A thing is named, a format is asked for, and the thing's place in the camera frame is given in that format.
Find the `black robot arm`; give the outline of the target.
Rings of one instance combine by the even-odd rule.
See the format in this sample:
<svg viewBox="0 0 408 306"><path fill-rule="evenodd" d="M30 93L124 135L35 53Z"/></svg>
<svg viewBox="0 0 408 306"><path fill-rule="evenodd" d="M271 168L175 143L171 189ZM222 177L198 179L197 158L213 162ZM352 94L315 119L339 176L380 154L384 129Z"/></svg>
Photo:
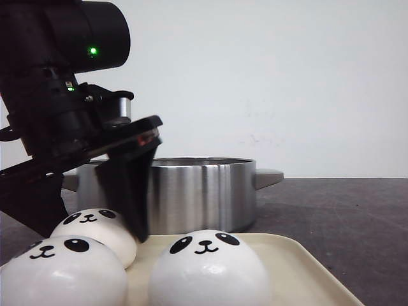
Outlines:
<svg viewBox="0 0 408 306"><path fill-rule="evenodd" d="M1 97L8 126L29 160L1 171L1 210L42 236L67 216L64 173L107 155L96 167L108 207L131 232L149 235L147 189L161 119L131 121L128 91L78 83L77 73L125 63L129 28L116 5L97 1L1 2Z"/></svg>

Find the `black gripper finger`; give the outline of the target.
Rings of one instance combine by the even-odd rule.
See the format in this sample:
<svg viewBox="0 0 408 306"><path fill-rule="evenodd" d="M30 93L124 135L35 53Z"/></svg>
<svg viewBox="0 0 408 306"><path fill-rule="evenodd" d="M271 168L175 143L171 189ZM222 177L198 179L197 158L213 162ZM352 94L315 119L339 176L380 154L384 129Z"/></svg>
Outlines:
<svg viewBox="0 0 408 306"><path fill-rule="evenodd" d="M63 175L35 182L1 182L1 211L43 237L49 237L68 213L61 198Z"/></svg>
<svg viewBox="0 0 408 306"><path fill-rule="evenodd" d="M147 192L149 173L160 142L127 143L108 151L95 168L109 209L120 213L130 232L144 242L149 236Z"/></svg>

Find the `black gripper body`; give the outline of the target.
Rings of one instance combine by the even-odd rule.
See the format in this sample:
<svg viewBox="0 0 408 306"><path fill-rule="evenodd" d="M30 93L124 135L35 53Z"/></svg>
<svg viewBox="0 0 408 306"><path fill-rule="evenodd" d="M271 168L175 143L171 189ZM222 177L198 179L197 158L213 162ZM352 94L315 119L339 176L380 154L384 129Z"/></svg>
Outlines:
<svg viewBox="0 0 408 306"><path fill-rule="evenodd" d="M97 85L77 84L76 66L1 67L1 94L9 111L9 127L1 140L20 138L30 161L1 171L1 194L19 193L105 153L135 147L136 139L162 125L157 115L113 126L116 102L131 92L111 92Z"/></svg>

